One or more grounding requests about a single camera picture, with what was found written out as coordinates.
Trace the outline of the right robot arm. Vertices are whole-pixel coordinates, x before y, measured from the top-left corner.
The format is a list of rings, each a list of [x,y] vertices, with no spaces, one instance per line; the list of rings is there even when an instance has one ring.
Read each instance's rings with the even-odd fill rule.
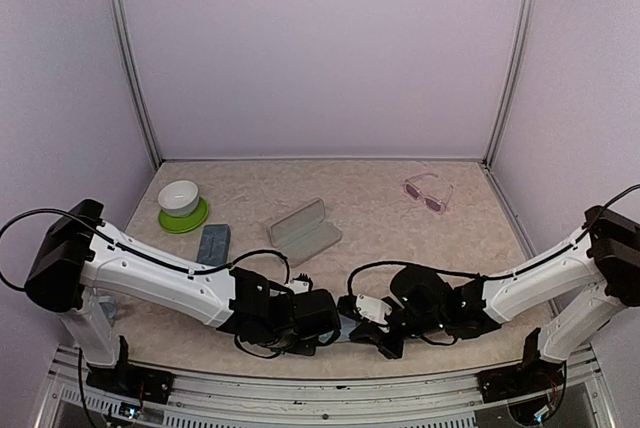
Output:
[[[535,390],[571,352],[621,311],[639,304],[639,225],[603,206],[585,213],[567,239],[520,266],[491,276],[468,275],[453,287],[448,272],[397,262],[390,296],[380,300],[349,289],[341,315],[356,321],[353,342],[372,344],[388,359],[403,355],[408,338],[444,333],[453,341],[496,331],[521,313],[571,290],[574,300],[527,338],[511,381]]]

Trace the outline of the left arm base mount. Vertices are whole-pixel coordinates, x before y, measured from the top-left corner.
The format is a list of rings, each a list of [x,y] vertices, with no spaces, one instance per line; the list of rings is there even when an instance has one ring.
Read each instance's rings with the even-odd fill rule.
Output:
[[[168,403],[175,376],[165,370],[146,368],[129,362],[129,345],[119,337],[118,358],[113,367],[87,364],[90,387],[137,399],[139,402]]]

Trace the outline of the pink glasses case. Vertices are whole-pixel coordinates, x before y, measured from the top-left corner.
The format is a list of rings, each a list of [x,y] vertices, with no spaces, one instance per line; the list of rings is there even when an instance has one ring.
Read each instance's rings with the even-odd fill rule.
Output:
[[[271,246],[292,268],[309,261],[342,239],[342,232],[326,220],[325,203],[314,198],[276,219],[267,228]]]

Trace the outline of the front aluminium rail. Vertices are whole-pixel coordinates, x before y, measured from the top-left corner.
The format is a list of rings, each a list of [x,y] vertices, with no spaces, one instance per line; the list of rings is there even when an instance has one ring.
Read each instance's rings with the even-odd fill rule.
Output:
[[[286,380],[177,369],[165,404],[141,404],[79,385],[78,356],[60,347],[45,379],[36,427],[513,427],[548,399],[543,427],[613,427],[595,354],[579,348],[557,388],[486,402],[475,373]]]

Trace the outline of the right aluminium corner post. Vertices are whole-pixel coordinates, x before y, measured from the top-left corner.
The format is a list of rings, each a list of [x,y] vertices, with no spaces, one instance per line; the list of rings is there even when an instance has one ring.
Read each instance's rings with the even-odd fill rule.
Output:
[[[520,0],[514,41],[509,57],[506,78],[500,95],[498,112],[483,158],[483,164],[488,171],[493,170],[498,158],[500,146],[506,133],[508,118],[512,109],[518,79],[525,57],[526,43],[534,7],[535,0]]]

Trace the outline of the white bowl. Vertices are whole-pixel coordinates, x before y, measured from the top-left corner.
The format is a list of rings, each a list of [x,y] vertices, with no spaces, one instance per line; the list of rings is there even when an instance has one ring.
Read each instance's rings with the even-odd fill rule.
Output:
[[[198,186],[189,180],[169,183],[158,194],[161,210],[168,216],[186,217],[195,211],[200,199]]]

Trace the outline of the aluminium corner post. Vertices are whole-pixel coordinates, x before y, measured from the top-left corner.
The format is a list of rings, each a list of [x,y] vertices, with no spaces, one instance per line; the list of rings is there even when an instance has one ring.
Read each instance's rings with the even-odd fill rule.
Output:
[[[109,0],[115,26],[116,40],[124,69],[127,85],[133,102],[133,109],[150,163],[158,170],[164,158],[146,106],[141,80],[136,66],[133,45],[128,29],[124,0]]]
[[[493,170],[498,158],[500,146],[506,133],[508,118],[512,109],[518,79],[525,57],[526,43],[534,7],[535,0],[520,0],[514,41],[509,57],[506,78],[500,95],[498,112],[483,158],[483,164],[488,171]]]

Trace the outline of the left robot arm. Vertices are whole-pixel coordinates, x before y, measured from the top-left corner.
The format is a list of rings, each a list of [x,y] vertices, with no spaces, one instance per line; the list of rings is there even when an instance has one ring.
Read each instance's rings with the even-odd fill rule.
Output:
[[[309,282],[267,279],[230,263],[197,264],[141,243],[102,219],[101,203],[86,199],[53,210],[52,224],[25,281],[27,297],[60,315],[87,363],[121,393],[140,382],[98,300],[99,290],[177,311],[231,335],[237,348],[254,345],[271,357],[312,356],[335,342],[341,322],[333,296]]]

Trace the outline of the light blue cloth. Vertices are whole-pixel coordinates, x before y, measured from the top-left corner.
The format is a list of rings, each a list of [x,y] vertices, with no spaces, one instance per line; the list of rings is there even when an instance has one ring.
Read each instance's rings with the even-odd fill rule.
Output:
[[[340,335],[336,339],[336,343],[347,343],[350,341],[350,335],[359,325],[359,322],[350,318],[340,317],[341,329]]]

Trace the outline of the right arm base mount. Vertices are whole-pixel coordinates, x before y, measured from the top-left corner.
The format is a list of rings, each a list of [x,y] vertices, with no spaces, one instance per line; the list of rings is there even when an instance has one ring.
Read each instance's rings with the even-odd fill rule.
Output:
[[[487,369],[476,375],[484,403],[524,396],[563,385],[565,363],[547,362],[541,358],[536,328],[525,339],[523,358],[519,363]]]

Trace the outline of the left aluminium corner post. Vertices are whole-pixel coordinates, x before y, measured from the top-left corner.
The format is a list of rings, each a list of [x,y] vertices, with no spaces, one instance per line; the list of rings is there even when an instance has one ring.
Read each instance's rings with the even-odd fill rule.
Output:
[[[124,0],[109,0],[115,26],[116,40],[124,69],[127,85],[133,102],[133,109],[150,163],[158,170],[164,158],[146,106],[141,80],[136,66],[133,45],[128,29]]]

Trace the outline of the green plate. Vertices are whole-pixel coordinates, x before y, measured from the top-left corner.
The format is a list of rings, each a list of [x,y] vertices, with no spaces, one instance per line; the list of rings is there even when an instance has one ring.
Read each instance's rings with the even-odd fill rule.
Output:
[[[185,234],[196,230],[204,224],[209,217],[209,204],[200,197],[195,210],[187,216],[176,217],[170,216],[164,211],[158,214],[158,223],[160,227],[170,234]]]

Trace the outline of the purple lens pink sunglasses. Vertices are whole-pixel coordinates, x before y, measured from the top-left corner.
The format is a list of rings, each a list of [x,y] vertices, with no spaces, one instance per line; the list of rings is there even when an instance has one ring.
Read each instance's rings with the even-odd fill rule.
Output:
[[[436,215],[443,215],[446,212],[454,191],[451,183],[431,172],[406,178],[403,189],[414,201],[422,203]]]

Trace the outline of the grey-blue glasses case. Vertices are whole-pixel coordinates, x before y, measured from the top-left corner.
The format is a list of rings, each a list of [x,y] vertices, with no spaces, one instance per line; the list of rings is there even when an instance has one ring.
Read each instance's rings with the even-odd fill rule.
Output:
[[[209,224],[203,228],[196,261],[207,266],[221,266],[228,261],[231,229],[228,224]]]

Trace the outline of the light blue mug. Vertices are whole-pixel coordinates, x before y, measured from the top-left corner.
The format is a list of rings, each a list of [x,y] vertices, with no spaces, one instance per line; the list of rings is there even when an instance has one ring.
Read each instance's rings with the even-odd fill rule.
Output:
[[[99,304],[109,323],[113,324],[118,312],[116,300],[112,296],[105,295],[99,298]]]

